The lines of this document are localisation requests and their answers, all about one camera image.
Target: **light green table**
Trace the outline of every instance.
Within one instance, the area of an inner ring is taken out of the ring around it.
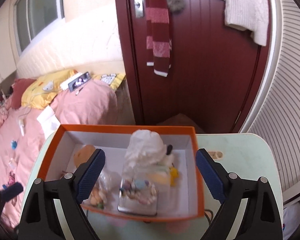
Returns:
[[[39,168],[53,135],[46,140],[32,169],[25,191],[25,199],[33,181],[37,178]],[[268,178],[282,221],[283,203],[279,173],[272,152],[262,138],[254,134],[202,134],[197,135],[197,140],[199,148],[205,148],[207,151],[223,152],[224,157],[219,162],[228,172],[235,172],[243,179],[257,180],[261,176]],[[205,184],[204,186],[205,208],[211,209],[216,214],[220,203],[212,198],[207,186]],[[246,203],[246,200],[242,200],[228,239],[235,237]],[[59,201],[56,201],[56,209],[66,239],[73,239]],[[107,218],[103,215],[89,212],[88,219],[101,240],[198,240],[208,228],[208,222],[205,218],[174,224],[146,224],[138,221]]]

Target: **cardboard box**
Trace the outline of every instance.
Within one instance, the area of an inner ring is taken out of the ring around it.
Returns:
[[[198,149],[193,127],[177,126],[117,126],[117,125],[61,125],[46,152],[38,177],[45,181],[60,179],[63,171],[74,172],[74,154],[87,144],[102,149],[106,154],[105,168],[122,174],[124,156],[133,132],[147,129],[160,134],[165,144],[173,145],[175,166],[179,170],[177,185],[171,188],[171,206],[156,217],[127,215],[118,212],[119,187],[112,190],[104,210],[83,204],[92,212],[118,218],[172,222],[204,216],[202,176],[195,165]]]

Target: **knit sweater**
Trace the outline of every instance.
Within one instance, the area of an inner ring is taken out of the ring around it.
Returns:
[[[268,0],[225,1],[225,24],[241,31],[251,30],[254,42],[266,46],[269,25]]]

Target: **yellow toy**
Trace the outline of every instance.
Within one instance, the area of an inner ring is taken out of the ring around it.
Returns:
[[[174,187],[176,183],[174,179],[179,178],[179,172],[175,167],[170,167],[170,186]]]

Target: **silver screw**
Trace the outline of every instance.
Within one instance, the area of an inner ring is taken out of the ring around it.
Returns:
[[[68,172],[65,174],[65,179],[71,179],[73,174],[71,172]]]
[[[41,183],[41,181],[42,181],[42,179],[40,179],[40,178],[37,178],[37,179],[35,179],[35,180],[34,180],[34,184],[40,184],[40,183]]]
[[[268,182],[268,179],[265,178],[265,177],[261,177],[260,180],[261,180],[261,182],[263,182],[263,183],[267,183],[267,182]]]
[[[231,178],[231,179],[236,179],[237,177],[238,177],[238,175],[235,174],[234,172],[230,172],[230,173],[229,173],[229,178]]]

